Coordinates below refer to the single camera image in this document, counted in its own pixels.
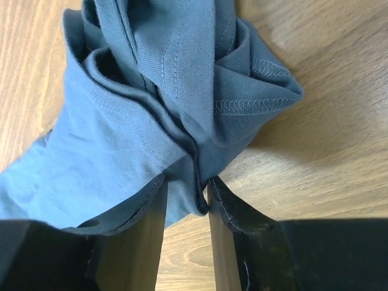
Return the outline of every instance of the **wood grain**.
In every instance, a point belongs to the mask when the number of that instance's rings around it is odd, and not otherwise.
[[[0,169],[62,103],[64,7],[0,1]],[[240,0],[306,97],[266,124],[221,174],[275,219],[388,217],[388,1]],[[207,218],[165,232],[157,290],[215,290]]]

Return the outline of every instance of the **black plastic part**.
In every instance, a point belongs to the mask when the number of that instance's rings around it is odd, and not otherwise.
[[[0,290],[154,290],[167,205],[163,181],[157,176],[80,228],[0,221]]]
[[[207,189],[217,290],[388,290],[388,219],[276,222]]]

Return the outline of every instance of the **hole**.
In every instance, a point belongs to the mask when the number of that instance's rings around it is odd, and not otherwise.
[[[91,220],[87,220],[83,223],[81,223],[78,228],[80,227],[92,227],[92,226],[97,226],[99,225],[99,221],[97,219],[91,219]]]

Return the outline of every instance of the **wooden surface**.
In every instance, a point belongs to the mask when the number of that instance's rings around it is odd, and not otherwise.
[[[0,169],[52,126],[62,103],[64,7],[0,0]],[[388,216],[388,2],[236,5],[306,92],[221,177],[275,219]],[[157,290],[214,291],[207,218],[166,230]]]

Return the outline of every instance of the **gray t-shirt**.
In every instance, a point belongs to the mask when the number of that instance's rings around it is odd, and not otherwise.
[[[64,105],[0,175],[0,218],[78,226],[167,174],[166,226],[301,99],[233,0],[84,0],[63,17]]]

